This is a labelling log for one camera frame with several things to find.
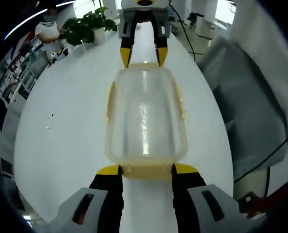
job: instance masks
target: white flower pot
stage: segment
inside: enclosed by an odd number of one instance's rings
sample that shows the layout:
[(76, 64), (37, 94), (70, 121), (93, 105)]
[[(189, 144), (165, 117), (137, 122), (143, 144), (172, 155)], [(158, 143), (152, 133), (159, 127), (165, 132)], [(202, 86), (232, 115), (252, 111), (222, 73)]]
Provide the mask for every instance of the white flower pot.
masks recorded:
[(90, 49), (91, 47), (93, 47), (95, 45), (95, 43), (86, 43), (83, 42), (83, 45), (85, 47), (86, 50)]
[(95, 33), (95, 44), (100, 45), (105, 41), (105, 28), (99, 28), (94, 30)]

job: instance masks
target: white tabletop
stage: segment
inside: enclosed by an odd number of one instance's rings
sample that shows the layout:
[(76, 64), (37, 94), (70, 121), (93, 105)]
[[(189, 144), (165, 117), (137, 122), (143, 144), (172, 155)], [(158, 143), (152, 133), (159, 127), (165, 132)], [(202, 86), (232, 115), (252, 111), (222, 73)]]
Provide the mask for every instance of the white tabletop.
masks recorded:
[[(157, 61), (152, 28), (136, 31), (131, 62)], [(104, 153), (109, 88), (123, 68), (120, 40), (81, 51), (47, 68), (23, 110), (16, 137), (15, 179), (30, 205), (46, 221), (96, 172), (111, 163)], [(207, 184), (233, 195), (229, 142), (214, 96), (197, 65), (174, 37), (165, 67), (183, 95), (188, 152), (180, 161), (197, 168)], [(177, 232), (171, 183), (124, 179), (120, 232)]]

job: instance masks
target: black cable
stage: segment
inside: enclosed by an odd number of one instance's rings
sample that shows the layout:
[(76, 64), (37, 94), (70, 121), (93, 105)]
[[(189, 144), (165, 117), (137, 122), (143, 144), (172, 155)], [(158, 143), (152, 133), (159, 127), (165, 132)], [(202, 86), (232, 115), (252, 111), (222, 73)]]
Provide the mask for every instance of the black cable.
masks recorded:
[(191, 54), (197, 54), (197, 55), (204, 55), (204, 53), (200, 53), (200, 52), (190, 52), (190, 51), (188, 51), (188, 53), (191, 53)]
[(268, 159), (270, 159), (279, 149), (281, 149), (286, 143), (288, 142), (288, 137), (282, 142), (280, 146), (278, 146), (270, 155), (268, 155), (267, 158), (265, 158), (260, 164), (258, 164), (256, 167), (254, 167), (252, 170), (246, 172), (243, 176), (235, 180), (235, 183), (239, 182), (242, 180), (244, 177), (246, 177), (248, 174), (252, 173), (255, 171), (257, 168), (259, 168), (261, 165), (263, 165)]
[(267, 168), (267, 178), (266, 178), (265, 195), (264, 195), (265, 198), (268, 196), (269, 184), (270, 184), (270, 167)]
[(181, 25), (182, 25), (182, 28), (183, 28), (183, 31), (184, 31), (185, 36), (186, 36), (186, 38), (187, 38), (187, 41), (188, 41), (188, 43), (189, 43), (189, 45), (190, 45), (190, 47), (191, 47), (191, 49), (192, 49), (192, 53), (193, 53), (193, 60), (194, 60), (194, 62), (196, 62), (196, 55), (195, 55), (195, 52), (194, 52), (194, 50), (193, 50), (193, 47), (192, 47), (191, 41), (189, 40), (189, 38), (188, 38), (188, 36), (187, 36), (187, 33), (186, 33), (186, 30), (185, 30), (185, 27), (184, 27), (184, 25), (183, 25), (183, 21), (182, 21), (181, 17), (179, 16), (178, 12), (173, 8), (173, 6), (172, 6), (171, 4), (169, 4), (169, 5), (170, 5), (170, 7), (172, 8), (172, 10), (176, 13), (176, 15), (177, 15), (177, 17), (178, 17), (178, 19), (179, 19), (179, 22), (180, 22)]

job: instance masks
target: transparent plastic box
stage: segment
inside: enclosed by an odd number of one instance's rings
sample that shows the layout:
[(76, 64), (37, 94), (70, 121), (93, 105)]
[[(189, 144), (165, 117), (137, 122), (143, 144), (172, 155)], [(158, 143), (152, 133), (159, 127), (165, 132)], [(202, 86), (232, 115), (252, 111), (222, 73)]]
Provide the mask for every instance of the transparent plastic box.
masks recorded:
[(124, 175), (170, 175), (170, 166), (186, 155), (182, 97), (166, 68), (133, 64), (120, 70), (111, 86), (107, 117), (106, 155), (123, 166)]

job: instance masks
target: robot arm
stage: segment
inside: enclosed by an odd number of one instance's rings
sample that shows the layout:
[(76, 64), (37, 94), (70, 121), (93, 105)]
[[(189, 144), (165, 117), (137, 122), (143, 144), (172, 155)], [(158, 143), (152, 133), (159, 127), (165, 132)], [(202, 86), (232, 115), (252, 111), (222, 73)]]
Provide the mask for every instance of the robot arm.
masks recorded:
[[(119, 165), (101, 169), (89, 188), (82, 188), (61, 204), (38, 233), (119, 233), (124, 208)], [(206, 185), (189, 165), (172, 168), (173, 207), (179, 233), (244, 233), (259, 224), (239, 212), (239, 204), (214, 185)]]
[(147, 21), (152, 23), (158, 63), (160, 67), (163, 66), (171, 28), (166, 9), (168, 5), (169, 0), (122, 0), (119, 36), (122, 38), (120, 54), (125, 68), (130, 63), (136, 25)]

